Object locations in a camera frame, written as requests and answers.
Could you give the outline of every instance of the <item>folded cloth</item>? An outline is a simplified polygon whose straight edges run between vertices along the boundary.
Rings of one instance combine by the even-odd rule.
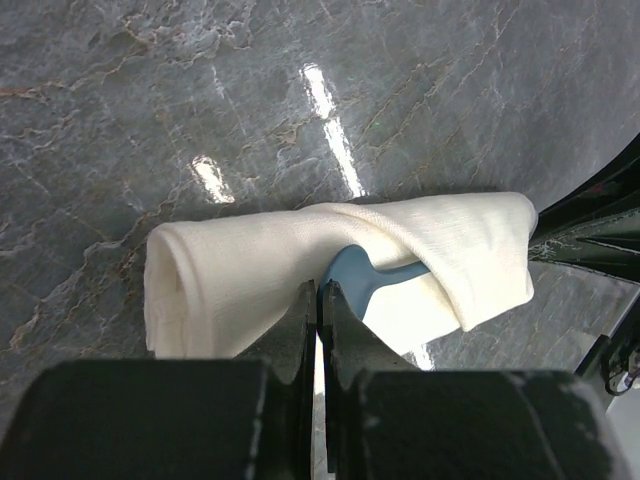
[[[486,193],[166,223],[147,241],[147,347],[158,358],[232,357],[284,314],[300,283],[358,244],[376,268],[420,259],[431,270],[376,291],[364,318],[404,354],[531,299],[536,221],[523,195]]]

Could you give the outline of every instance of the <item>blue spoon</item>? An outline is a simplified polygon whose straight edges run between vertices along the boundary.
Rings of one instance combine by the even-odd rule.
[[[334,257],[318,286],[318,305],[322,305],[324,289],[330,281],[338,282],[353,313],[362,321],[373,293],[387,285],[406,282],[429,273],[422,262],[389,270],[376,270],[369,255],[358,245],[343,248]]]

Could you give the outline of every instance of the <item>cloth fold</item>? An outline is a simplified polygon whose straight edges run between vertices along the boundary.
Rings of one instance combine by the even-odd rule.
[[[431,270],[379,289],[364,318],[404,354],[531,299],[536,221],[523,195],[486,193],[166,223],[147,241],[147,347],[158,358],[232,357],[284,314],[300,283],[358,244],[376,268],[420,259]]]

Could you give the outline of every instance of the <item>gray floor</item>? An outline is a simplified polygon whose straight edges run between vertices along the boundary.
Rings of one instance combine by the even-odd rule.
[[[542,209],[640,131],[635,0],[10,4],[1,428],[43,368],[146,355],[144,241],[161,222],[482,190]],[[529,305],[415,360],[572,369],[635,292],[532,273]]]

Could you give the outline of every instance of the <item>marble countertop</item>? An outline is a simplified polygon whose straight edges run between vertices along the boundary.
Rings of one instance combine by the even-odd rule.
[[[12,3],[2,428],[42,369],[147,355],[144,242],[162,222],[490,190],[543,209],[640,131],[634,0]],[[531,269],[531,303],[415,361],[573,369],[636,292]]]

